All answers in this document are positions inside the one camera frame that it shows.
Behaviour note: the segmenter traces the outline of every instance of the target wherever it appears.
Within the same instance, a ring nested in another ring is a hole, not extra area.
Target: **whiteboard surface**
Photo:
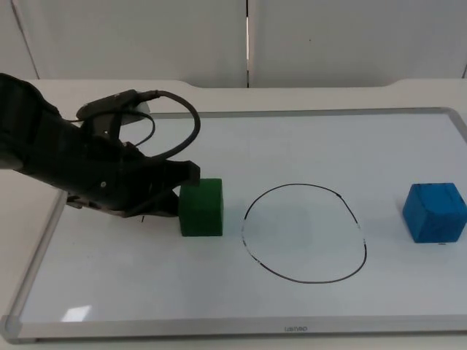
[[[142,151],[170,148],[192,124],[158,120]],[[122,139],[136,142],[147,131],[143,122],[128,125]],[[224,236],[183,238],[177,219],[141,223],[66,207],[21,322],[467,314],[465,235],[456,244],[415,244],[401,216],[415,182],[454,182],[467,198],[466,143],[446,114],[206,118],[200,136],[176,159],[200,165],[204,178],[223,179]],[[287,273],[326,278],[361,260],[364,237],[368,261],[352,278],[297,284],[248,255],[241,240],[247,208],[291,182],[339,192],[361,230],[332,196],[291,190],[258,207],[260,230],[248,230],[254,221],[247,221],[246,239]],[[267,240],[264,228],[274,228],[278,215],[290,240],[279,228]],[[307,240],[309,217],[318,223]],[[307,260],[306,248],[321,250],[315,242],[329,254]]]

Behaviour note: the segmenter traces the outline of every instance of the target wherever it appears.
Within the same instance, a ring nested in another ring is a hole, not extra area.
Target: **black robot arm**
[[[185,106],[195,127],[174,149],[147,157],[119,140],[120,126],[144,117],[136,111],[140,103],[162,96]],[[68,204],[78,208],[122,217],[178,215],[173,189],[197,185],[200,169],[167,158],[198,135],[201,121],[191,104],[166,91],[129,90],[85,105],[77,117],[80,127],[63,119],[32,84],[0,74],[0,167],[67,191]]]

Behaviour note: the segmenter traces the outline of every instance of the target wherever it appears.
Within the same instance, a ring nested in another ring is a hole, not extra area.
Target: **whiteboard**
[[[145,154],[190,133],[186,115],[165,117]],[[134,123],[121,139],[146,132]],[[416,244],[401,216],[413,183],[454,182],[467,198],[462,133],[443,109],[205,114],[174,159],[222,178],[224,236],[182,237],[177,218],[65,207],[18,315],[22,329],[38,338],[467,330],[466,236]],[[360,267],[335,283],[291,281]]]

